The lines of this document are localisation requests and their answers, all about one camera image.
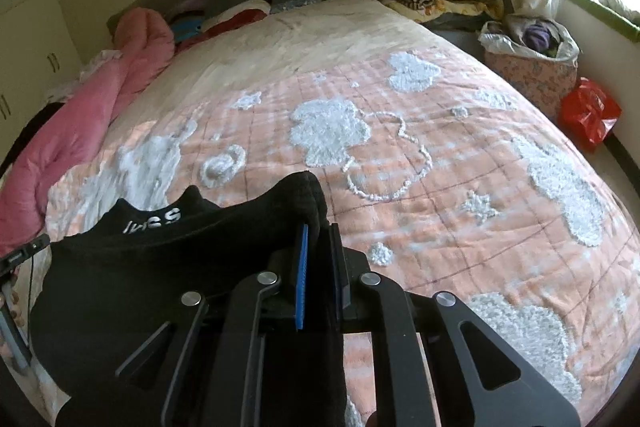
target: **peach plaid blanket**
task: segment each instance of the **peach plaid blanket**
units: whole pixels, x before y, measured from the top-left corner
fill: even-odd
[[[587,423],[640,343],[640,238],[620,200],[529,102],[452,46],[267,79],[137,125],[49,193],[56,241],[124,197],[190,185],[220,205],[318,176],[346,247],[415,293],[468,302]],[[350,411],[375,409],[367,335],[346,339]]]

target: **cabinet handle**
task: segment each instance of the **cabinet handle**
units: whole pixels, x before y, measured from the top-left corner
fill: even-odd
[[[53,70],[53,72],[56,72],[56,67],[53,65],[53,60],[51,58],[51,55],[47,55],[47,60],[49,61],[49,65],[51,66],[51,69]]]
[[[11,108],[9,107],[9,104],[6,101],[6,98],[4,97],[4,94],[0,94],[0,98],[4,102],[4,107],[6,108],[7,113],[9,113],[9,116],[11,116]]]

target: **window sill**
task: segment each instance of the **window sill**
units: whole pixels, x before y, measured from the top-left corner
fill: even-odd
[[[640,27],[593,0],[569,0],[631,42],[640,42]]]

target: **mattress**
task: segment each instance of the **mattress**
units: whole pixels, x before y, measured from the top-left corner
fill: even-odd
[[[241,203],[303,169],[373,269],[458,295],[584,425],[606,403],[640,345],[632,218],[516,90],[374,0],[269,16],[180,54],[50,190],[47,232],[87,230],[118,197],[161,208],[190,184]],[[35,296],[49,263],[36,259]],[[36,368],[53,418],[66,396]],[[369,335],[347,335],[345,369],[360,425],[375,409]]]

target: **red plastic bag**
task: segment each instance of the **red plastic bag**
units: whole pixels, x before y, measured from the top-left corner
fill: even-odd
[[[588,78],[562,99],[559,124],[590,151],[603,142],[622,114],[610,94]]]

